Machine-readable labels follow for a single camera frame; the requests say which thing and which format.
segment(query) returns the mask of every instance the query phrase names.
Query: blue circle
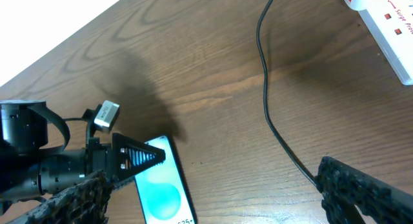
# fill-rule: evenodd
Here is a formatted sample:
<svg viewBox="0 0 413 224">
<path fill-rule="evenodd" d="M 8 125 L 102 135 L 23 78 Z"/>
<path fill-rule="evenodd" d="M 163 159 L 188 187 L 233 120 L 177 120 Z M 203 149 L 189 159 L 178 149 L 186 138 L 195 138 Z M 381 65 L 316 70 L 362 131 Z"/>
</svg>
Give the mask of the blue circle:
<svg viewBox="0 0 413 224">
<path fill-rule="evenodd" d="M 181 195 L 178 189 L 169 183 L 153 184 L 148 191 L 146 203 L 153 217 L 168 220 L 178 213 Z"/>
</svg>

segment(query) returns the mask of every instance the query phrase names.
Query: black wire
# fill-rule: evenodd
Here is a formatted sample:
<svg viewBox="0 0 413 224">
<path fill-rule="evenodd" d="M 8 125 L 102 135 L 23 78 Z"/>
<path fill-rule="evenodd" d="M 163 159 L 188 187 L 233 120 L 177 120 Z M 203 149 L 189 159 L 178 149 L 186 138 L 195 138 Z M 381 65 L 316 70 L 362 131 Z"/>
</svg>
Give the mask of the black wire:
<svg viewBox="0 0 413 224">
<path fill-rule="evenodd" d="M 71 118 L 64 118 L 64 121 L 87 121 L 86 119 L 83 119 L 81 117 L 71 117 Z"/>
<path fill-rule="evenodd" d="M 302 162 L 297 158 L 297 156 L 293 153 L 291 148 L 287 145 L 287 143 L 284 141 L 284 139 L 281 137 L 277 129 L 274 127 L 274 124 L 272 124 L 270 114 L 268 113 L 268 69 L 267 69 L 267 63 L 265 62 L 265 57 L 263 53 L 263 49 L 261 47 L 261 41 L 259 40 L 259 31 L 261 30 L 261 24 L 264 20 L 265 14 L 267 13 L 268 9 L 270 8 L 271 3 L 273 0 L 268 0 L 267 5 L 265 6 L 263 13 L 261 14 L 261 17 L 259 17 L 258 20 L 258 25 L 257 25 L 257 46 L 258 46 L 258 51 L 259 51 L 259 56 L 261 57 L 261 61 L 263 63 L 263 69 L 264 69 L 264 114 L 265 114 L 265 119 L 272 131 L 272 133 L 275 135 L 277 140 L 279 141 L 279 144 L 284 148 L 285 152 L 290 156 L 290 159 L 292 162 L 297 166 L 297 168 L 304 174 L 305 177 L 307 177 L 310 182 L 316 186 L 316 183 L 314 182 L 314 176 L 311 174 L 310 171 L 303 165 Z"/>
</svg>

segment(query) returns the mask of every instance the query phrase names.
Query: power strip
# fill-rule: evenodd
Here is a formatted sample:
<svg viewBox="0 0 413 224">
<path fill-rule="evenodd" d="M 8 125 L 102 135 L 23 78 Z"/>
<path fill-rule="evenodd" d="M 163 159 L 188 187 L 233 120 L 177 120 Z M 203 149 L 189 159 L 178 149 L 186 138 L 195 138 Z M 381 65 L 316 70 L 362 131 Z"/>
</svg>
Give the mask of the power strip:
<svg viewBox="0 0 413 224">
<path fill-rule="evenodd" d="M 413 85 L 413 0 L 345 0 L 404 85 Z"/>
</svg>

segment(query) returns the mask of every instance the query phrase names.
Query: robotic hand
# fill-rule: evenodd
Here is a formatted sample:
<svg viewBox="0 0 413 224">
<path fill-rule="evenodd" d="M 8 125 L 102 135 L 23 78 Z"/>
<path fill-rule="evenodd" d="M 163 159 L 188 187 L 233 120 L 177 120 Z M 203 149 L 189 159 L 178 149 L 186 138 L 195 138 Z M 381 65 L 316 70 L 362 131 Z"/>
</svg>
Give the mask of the robotic hand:
<svg viewBox="0 0 413 224">
<path fill-rule="evenodd" d="M 0 215 L 13 203 L 34 199 L 45 202 L 47 209 L 37 209 L 19 221 L 51 219 L 54 223 L 54 210 L 75 201 L 77 206 L 67 212 L 71 214 L 67 217 L 79 221 L 84 215 L 80 211 L 73 215 L 76 207 L 105 209 L 112 189 L 124 187 L 136 174 L 165 160 L 164 150 L 118 133 L 112 134 L 112 144 L 100 143 L 94 137 L 96 130 L 109 133 L 119 115 L 119 105 L 110 101 L 73 119 L 62 119 L 46 107 L 46 101 L 0 101 L 0 107 Z M 70 140 L 66 121 L 87 122 L 86 148 L 65 150 Z M 60 147 L 41 148 L 48 143 L 48 122 L 65 139 Z M 84 195 L 85 191 L 95 196 Z M 41 196 L 46 193 L 56 196 L 45 201 Z"/>
</svg>

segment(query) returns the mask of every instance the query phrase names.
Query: wooden surface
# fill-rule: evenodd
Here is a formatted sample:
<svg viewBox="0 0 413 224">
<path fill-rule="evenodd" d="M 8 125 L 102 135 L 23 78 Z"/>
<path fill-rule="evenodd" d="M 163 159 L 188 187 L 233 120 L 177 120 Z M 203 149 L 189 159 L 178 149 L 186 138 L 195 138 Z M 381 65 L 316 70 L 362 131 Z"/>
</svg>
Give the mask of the wooden surface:
<svg viewBox="0 0 413 224">
<path fill-rule="evenodd" d="M 46 99 L 63 117 L 109 99 L 121 105 L 115 131 L 172 135 L 200 223 L 326 223 L 321 194 L 265 123 L 255 31 L 267 1 L 121 0 L 0 98 Z M 261 38 L 272 119 L 309 170 L 333 156 L 413 194 L 413 88 L 357 12 L 342 0 L 275 0 Z M 68 148 L 82 147 L 84 124 L 70 128 Z M 12 208 L 3 221 L 24 209 Z M 144 223 L 134 185 L 112 194 L 107 215 Z"/>
</svg>

